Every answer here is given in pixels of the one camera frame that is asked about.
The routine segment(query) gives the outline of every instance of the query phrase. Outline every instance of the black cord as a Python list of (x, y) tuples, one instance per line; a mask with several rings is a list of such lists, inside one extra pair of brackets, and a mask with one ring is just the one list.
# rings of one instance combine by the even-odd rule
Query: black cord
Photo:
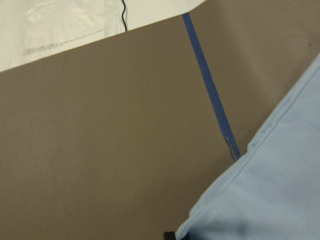
[(125, 31), (128, 31), (127, 24), (126, 24), (126, 21), (125, 21), (125, 18), (124, 18), (125, 11), (126, 11), (126, 3), (125, 3), (125, 0), (122, 0), (122, 4), (123, 4), (123, 12), (122, 12), (121, 18), (122, 18), (122, 22), (123, 22), (123, 25), (124, 25), (124, 30), (125, 30)]

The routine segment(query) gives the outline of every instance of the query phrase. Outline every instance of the blue tape strip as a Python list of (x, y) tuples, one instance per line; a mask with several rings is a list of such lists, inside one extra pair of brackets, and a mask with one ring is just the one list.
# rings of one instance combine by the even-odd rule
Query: blue tape strip
[(235, 137), (232, 133), (231, 127), (229, 125), (227, 116), (225, 114), (225, 110), (222, 106), (218, 91), (216, 89), (216, 86), (214, 84), (214, 80), (212, 78), (212, 75), (209, 70), (209, 66), (207, 64), (204, 52), (202, 51), (196, 30), (194, 28), (194, 25), (192, 23), (191, 17), (189, 13), (185, 13), (182, 15), (186, 30), (188, 32), (194, 54), (196, 56), (196, 60), (198, 62), (198, 65), (201, 70), (201, 74), (206, 86), (206, 90), (209, 94), (211, 104), (213, 106), (216, 119), (219, 123), (221, 133), (226, 141), (226, 143), (229, 145), (232, 157), (234, 161), (237, 161), (240, 158), (240, 152), (235, 140)]

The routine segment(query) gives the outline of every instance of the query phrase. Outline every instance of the brown surface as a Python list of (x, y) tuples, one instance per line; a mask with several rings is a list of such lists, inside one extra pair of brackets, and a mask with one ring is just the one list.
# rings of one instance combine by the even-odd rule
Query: brown surface
[[(242, 153), (319, 52), (316, 10), (192, 12)], [(0, 73), (0, 116), (4, 240), (160, 240), (232, 163), (181, 17)]]

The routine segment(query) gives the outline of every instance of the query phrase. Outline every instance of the light blue fabric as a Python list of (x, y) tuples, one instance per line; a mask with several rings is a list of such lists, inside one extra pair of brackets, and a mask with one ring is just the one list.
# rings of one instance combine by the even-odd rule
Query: light blue fabric
[(320, 55), (176, 237), (187, 233), (191, 240), (320, 239)]

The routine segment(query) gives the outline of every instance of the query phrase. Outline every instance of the clear plastic bag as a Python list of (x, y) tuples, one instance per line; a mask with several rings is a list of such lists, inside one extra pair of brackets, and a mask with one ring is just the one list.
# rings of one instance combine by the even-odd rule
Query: clear plastic bag
[(116, 35), (119, 0), (30, 0), (9, 68)]

